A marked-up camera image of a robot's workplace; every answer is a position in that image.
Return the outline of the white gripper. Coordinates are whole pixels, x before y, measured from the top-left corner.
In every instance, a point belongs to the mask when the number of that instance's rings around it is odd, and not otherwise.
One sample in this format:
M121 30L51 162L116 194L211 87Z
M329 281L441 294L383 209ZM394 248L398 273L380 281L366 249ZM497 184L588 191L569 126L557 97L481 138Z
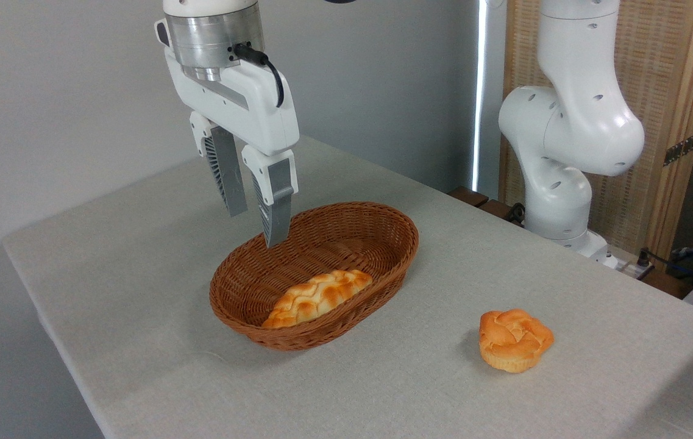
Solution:
M288 83L282 79L285 98L277 107L275 77L263 67L238 62L222 69L220 80L212 82L187 77L170 48L165 58L179 97L194 110L190 126L196 147L207 159L229 215L247 210L234 134L249 144L241 157L252 173L266 247L285 241L291 197L299 191L295 157L287 149L300 139Z

